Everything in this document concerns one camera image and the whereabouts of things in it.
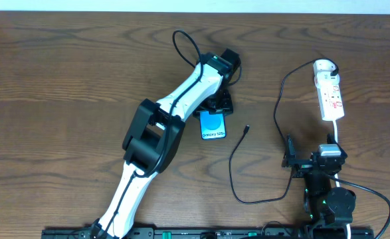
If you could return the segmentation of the Samsung Galaxy smartphone blue screen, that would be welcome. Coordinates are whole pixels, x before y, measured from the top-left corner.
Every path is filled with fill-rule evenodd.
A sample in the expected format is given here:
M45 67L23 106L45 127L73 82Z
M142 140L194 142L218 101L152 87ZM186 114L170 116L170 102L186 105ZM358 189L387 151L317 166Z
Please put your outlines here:
M203 111L199 116L201 138L203 140L222 139L227 136L223 114L211 114Z

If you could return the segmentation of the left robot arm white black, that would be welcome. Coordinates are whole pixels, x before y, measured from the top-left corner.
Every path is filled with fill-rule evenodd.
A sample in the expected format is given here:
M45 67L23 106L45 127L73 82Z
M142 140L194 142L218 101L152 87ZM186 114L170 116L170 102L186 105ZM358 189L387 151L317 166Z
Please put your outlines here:
M107 211L93 222L91 238L123 238L132 229L149 184L175 157L190 116L202 126L207 116L220 121L220 134L203 128L204 139L225 136L225 117L233 113L227 88L240 66L239 54L230 49L220 56L208 52L176 90L156 102L145 99L138 106L122 144L122 177Z

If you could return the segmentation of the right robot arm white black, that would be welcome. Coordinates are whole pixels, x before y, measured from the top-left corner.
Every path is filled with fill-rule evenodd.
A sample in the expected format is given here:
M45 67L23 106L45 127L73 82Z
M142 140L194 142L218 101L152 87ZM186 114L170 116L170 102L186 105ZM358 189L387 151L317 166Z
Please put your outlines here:
M318 146L309 159L296 157L291 137L286 138L283 167L292 169L293 178L305 182L304 208L311 222L304 226L305 238L348 238L347 225L353 221L356 195L343 187L331 186L331 180L341 171L346 152L332 135Z

